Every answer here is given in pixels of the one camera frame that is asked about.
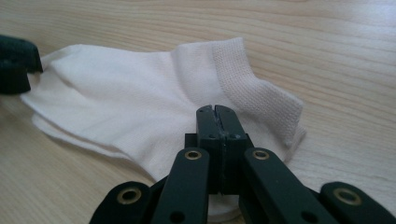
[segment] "black clamp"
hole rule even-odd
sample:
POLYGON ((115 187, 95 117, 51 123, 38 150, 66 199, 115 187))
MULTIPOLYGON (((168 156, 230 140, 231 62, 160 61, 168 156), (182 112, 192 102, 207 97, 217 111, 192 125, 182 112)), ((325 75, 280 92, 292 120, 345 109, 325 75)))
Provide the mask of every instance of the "black clamp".
POLYGON ((0 94, 30 90, 27 73, 43 72, 35 44, 0 35, 0 94))
POLYGON ((168 177, 150 188, 112 189, 91 224, 206 223, 208 194, 239 195, 246 223, 396 223, 360 189, 341 182, 320 193, 305 187, 272 151, 254 147, 235 113, 210 105, 196 112, 168 177))

